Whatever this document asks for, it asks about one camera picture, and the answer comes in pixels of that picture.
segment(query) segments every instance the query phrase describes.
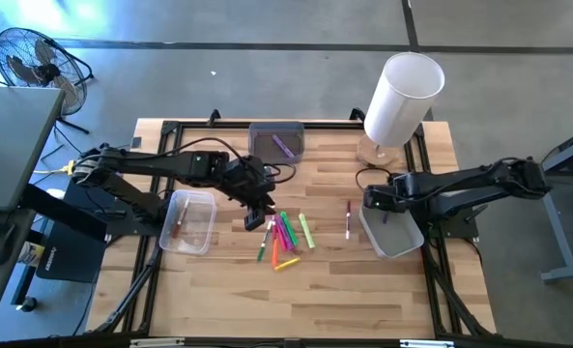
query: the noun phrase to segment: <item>butcher block tabletop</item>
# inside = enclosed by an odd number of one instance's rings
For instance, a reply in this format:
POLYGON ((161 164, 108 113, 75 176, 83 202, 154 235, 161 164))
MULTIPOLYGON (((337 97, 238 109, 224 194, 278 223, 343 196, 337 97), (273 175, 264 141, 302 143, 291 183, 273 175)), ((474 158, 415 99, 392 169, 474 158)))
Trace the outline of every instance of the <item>butcher block tabletop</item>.
MULTIPOLYGON (((140 146, 132 150, 155 153, 163 121, 139 119, 134 136, 141 138, 140 146)), ((457 170, 448 123, 424 122, 423 128, 432 171, 457 170)), ((262 262, 256 262, 266 225, 245 231, 245 208, 228 201, 215 189, 206 189, 214 195, 217 205, 211 246, 202 256, 163 253, 150 335, 433 337, 420 251, 381 259, 359 221, 362 192, 356 185, 355 173, 364 166, 357 161, 356 150, 363 135, 363 130, 305 131, 305 151, 297 164, 297 175, 271 192, 275 208, 288 214, 301 240, 301 261, 282 272, 271 266, 271 237, 262 262), (354 208, 351 237, 347 240, 345 214, 349 200, 354 208), (305 214, 316 244, 313 249, 305 242, 299 213, 305 214)), ((221 138, 241 154, 247 154, 244 129, 187 129, 183 143, 206 136, 221 138)), ((186 150, 227 151, 216 142, 201 142, 186 150)), ((404 154, 387 169, 407 171, 404 154)), ((289 173, 290 169, 284 167, 278 178, 289 173)), ((367 171, 359 180, 365 186, 383 184, 386 177, 380 171, 367 171)), ((125 178, 139 189, 149 190, 151 177, 125 178)), ((177 183, 175 189, 189 188, 177 183)), ((87 330, 105 321, 127 293, 138 240, 123 237, 106 250, 87 330)), ((447 252, 457 293, 480 323, 493 332, 484 276, 473 246, 461 240, 447 240, 447 252)), ((282 250, 279 254, 280 262, 295 257, 282 250)), ((136 324, 145 294, 146 286, 138 297, 136 324)), ((448 326, 444 296, 440 296, 440 302, 448 326)))

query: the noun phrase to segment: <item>concrete floor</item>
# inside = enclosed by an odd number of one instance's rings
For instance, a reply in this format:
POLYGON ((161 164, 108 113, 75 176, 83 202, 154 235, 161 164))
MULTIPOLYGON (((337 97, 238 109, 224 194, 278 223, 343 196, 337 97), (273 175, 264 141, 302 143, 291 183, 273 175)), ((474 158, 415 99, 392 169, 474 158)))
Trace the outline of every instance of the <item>concrete floor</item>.
MULTIPOLYGON (((573 46, 573 0, 412 0, 421 44, 573 46)), ((0 31, 26 26, 54 38, 146 42, 407 44, 399 0, 0 0, 0 31)), ((72 49, 97 77, 63 131, 82 149, 129 143, 139 117, 345 118, 366 108, 392 52, 72 49)), ((446 74, 434 116, 450 123, 463 167, 504 156, 541 159, 573 135, 573 55, 431 54, 446 74)), ((57 139, 50 136, 46 150, 57 139)), ((47 161, 76 156, 66 146, 47 161)), ((64 189, 67 178, 42 188, 64 189)), ((573 187, 555 191, 573 232, 573 187)), ((543 285, 561 265, 541 202, 505 199, 477 218, 498 330, 573 344, 573 279, 543 285)), ((14 274, 11 284, 19 276, 14 274)), ((90 285, 37 279, 43 310, 0 306, 0 340, 71 334, 90 285), (9 327, 19 328, 9 331, 9 327)))

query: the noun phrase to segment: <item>fan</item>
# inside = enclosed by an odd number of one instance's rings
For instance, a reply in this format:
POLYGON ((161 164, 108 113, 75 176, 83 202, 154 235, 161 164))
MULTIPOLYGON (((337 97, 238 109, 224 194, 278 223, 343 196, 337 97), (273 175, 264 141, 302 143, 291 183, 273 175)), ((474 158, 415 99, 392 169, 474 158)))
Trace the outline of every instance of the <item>fan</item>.
POLYGON ((24 28, 0 33, 0 73, 10 86, 55 87, 65 91, 63 115, 77 112, 86 101, 91 67, 48 36, 24 28), (84 76, 76 61, 88 70, 84 76))

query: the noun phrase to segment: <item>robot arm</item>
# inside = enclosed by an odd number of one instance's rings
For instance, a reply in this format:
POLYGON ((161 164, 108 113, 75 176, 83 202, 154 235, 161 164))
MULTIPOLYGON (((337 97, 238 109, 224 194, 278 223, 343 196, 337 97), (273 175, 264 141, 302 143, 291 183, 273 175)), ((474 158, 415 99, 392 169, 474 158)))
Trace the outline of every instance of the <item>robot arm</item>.
POLYGON ((275 183, 262 161, 253 156, 229 160, 228 153, 218 151, 142 154, 102 144, 81 155, 72 179, 77 185, 103 188, 130 204, 140 222, 161 224, 167 201, 140 191, 119 175, 124 173, 172 178, 193 188, 215 188, 247 207, 244 224, 248 231, 263 224, 265 215, 275 213, 268 195, 275 183))
POLYGON ((549 190, 541 166, 532 158, 510 158, 445 174, 392 174, 387 185, 371 185, 365 189, 363 205, 404 213, 428 203, 431 219, 439 219, 507 196, 539 199, 549 190), (458 190, 461 192, 441 195, 458 190))

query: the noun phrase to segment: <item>purple marker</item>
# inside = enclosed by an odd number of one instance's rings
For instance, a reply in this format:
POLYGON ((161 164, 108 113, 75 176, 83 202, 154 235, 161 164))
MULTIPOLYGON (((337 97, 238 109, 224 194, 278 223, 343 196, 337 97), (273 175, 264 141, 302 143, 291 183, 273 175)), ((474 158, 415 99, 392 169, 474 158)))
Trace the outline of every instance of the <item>purple marker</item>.
POLYGON ((273 141, 275 142, 275 144, 277 144, 277 146, 279 146, 280 149, 282 149, 284 154, 286 154, 287 158, 293 159, 295 157, 295 155, 293 155, 288 146, 286 146, 286 144, 284 144, 282 140, 275 134, 273 135, 273 141))
POLYGON ((286 225, 284 224, 284 220, 282 220, 281 216, 276 216, 275 221, 277 221, 277 227, 279 227, 279 232, 282 234, 284 238, 284 243, 286 243, 286 248, 289 250, 294 250, 295 245, 293 241, 290 239, 290 235, 288 234, 288 230, 286 229, 286 225))

